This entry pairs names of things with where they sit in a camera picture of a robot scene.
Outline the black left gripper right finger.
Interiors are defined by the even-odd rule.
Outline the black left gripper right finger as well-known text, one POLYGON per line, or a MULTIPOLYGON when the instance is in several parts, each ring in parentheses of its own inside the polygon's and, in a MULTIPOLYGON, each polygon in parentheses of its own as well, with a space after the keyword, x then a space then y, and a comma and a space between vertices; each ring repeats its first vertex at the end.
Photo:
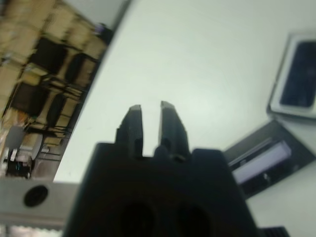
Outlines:
POLYGON ((189 158, 187 132, 175 106, 167 101, 160 103, 158 146, 154 157, 189 158))

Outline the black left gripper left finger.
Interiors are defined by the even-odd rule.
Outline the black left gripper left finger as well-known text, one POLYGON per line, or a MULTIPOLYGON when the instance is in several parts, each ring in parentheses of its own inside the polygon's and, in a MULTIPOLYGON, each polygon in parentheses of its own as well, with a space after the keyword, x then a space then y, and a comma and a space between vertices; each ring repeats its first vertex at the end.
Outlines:
POLYGON ((143 155, 143 123, 141 105, 131 106, 116 132, 116 143, 127 147, 133 158, 143 155))

